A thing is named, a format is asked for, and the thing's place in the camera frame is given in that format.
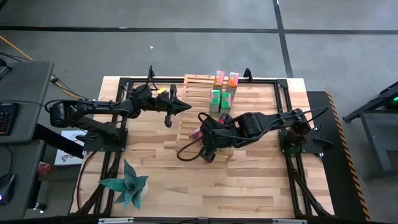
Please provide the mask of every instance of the white paper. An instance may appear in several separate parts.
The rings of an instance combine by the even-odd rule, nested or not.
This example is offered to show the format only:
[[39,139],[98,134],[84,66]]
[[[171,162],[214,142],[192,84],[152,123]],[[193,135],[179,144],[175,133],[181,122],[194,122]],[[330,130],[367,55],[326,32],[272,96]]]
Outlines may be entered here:
[[[81,130],[74,130],[74,131],[61,131],[61,136],[71,140],[75,141],[77,144],[84,146],[84,142],[82,141],[77,141],[76,136],[79,135],[86,135],[84,131]],[[66,152],[59,150],[57,151],[57,155],[55,156],[55,162],[54,165],[56,166],[69,166],[69,165],[76,165],[76,164],[81,164],[82,159],[77,158],[75,156],[72,156],[70,154],[67,154]]]

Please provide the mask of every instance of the concrete floor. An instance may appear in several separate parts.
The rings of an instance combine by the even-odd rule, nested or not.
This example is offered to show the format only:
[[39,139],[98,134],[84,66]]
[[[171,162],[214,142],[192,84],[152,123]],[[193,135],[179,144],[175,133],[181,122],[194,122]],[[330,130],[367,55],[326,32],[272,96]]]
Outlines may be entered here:
[[[285,29],[398,29],[395,0],[279,0]],[[0,23],[41,26],[276,29],[272,0],[9,1]],[[77,33],[2,31],[35,60],[55,62],[54,74],[89,98],[105,75],[214,74],[251,68],[256,77],[286,77],[278,34]],[[286,35],[294,77],[307,90],[332,92],[340,117],[398,80],[396,35]],[[4,42],[0,51],[17,55]],[[46,100],[66,98],[50,85]],[[49,117],[42,113],[42,124]],[[362,124],[343,124],[359,176],[374,169]],[[77,176],[78,169],[71,175]],[[361,186],[372,220],[398,220],[398,178]],[[49,209],[66,214],[75,180],[51,184]],[[39,214],[29,212],[27,217]]]

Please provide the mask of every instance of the wooden table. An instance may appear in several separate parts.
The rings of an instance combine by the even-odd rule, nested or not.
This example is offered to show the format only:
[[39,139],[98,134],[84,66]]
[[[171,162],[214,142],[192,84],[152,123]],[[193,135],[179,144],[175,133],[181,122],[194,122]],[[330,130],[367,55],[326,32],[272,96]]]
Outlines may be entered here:
[[[188,134],[199,127],[198,112],[208,112],[208,95],[212,76],[186,75],[177,84],[177,96],[193,106],[172,118],[171,128],[164,126],[164,113],[142,112],[127,122],[129,137],[122,153],[119,177],[123,178],[123,160],[138,175],[148,175],[149,191],[140,210],[132,205],[123,209],[114,204],[112,216],[130,217],[217,217],[217,218],[293,218],[292,199],[284,156],[280,152],[277,131],[239,150],[223,149],[211,164],[201,158],[182,162],[176,150],[186,145]],[[120,77],[104,77],[99,100],[114,100]],[[287,79],[293,108],[309,110],[304,80]],[[157,84],[170,88],[170,83]],[[231,110],[232,116],[248,111],[276,113],[275,93],[270,84],[239,84]],[[96,115],[106,122],[111,117]],[[182,154],[190,157],[199,150],[193,147]],[[93,156],[83,173],[80,185],[83,204],[97,187],[104,153]],[[308,188],[324,208],[333,213],[328,184],[321,160],[311,154],[302,155]],[[302,193],[298,190],[300,208],[304,211]],[[106,203],[104,192],[102,209]],[[71,212],[76,211],[76,197]]]

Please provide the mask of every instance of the succulent plant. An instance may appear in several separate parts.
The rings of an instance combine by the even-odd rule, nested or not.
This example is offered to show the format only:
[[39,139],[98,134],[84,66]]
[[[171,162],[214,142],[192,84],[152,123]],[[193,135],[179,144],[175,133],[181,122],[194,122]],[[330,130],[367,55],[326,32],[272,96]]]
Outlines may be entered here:
[[148,176],[137,177],[137,173],[126,160],[124,160],[124,179],[105,179],[99,181],[99,184],[105,187],[121,192],[114,203],[122,203],[126,208],[130,202],[138,209],[141,207],[141,192],[146,185]]

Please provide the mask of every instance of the computer mouse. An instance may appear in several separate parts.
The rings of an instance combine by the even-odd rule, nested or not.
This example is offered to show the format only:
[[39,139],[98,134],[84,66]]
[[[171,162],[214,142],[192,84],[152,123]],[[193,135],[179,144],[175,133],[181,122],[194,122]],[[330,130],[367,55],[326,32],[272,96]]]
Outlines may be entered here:
[[4,174],[0,177],[0,205],[7,205],[14,195],[14,174]]

